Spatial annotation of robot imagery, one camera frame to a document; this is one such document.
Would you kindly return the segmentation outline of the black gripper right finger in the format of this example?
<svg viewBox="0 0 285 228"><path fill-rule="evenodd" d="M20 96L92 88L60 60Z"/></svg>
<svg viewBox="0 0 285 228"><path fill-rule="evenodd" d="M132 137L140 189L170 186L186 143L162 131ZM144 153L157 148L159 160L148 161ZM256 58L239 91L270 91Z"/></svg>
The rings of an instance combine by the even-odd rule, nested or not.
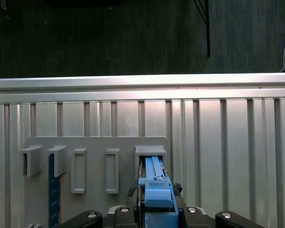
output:
<svg viewBox="0 0 285 228"><path fill-rule="evenodd" d="M173 184L179 210L180 228L262 228L261 225L232 211L220 211L210 217L203 208L187 206L181 196L181 184Z"/></svg>

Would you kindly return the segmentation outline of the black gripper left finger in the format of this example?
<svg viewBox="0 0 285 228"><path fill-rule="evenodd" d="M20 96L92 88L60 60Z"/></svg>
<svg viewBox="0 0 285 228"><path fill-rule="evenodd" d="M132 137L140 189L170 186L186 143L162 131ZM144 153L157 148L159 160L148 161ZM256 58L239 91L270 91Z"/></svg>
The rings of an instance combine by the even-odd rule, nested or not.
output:
<svg viewBox="0 0 285 228"><path fill-rule="evenodd" d="M138 228L138 189L130 188L125 205L111 207L107 215L86 210L60 225L61 228Z"/></svg>

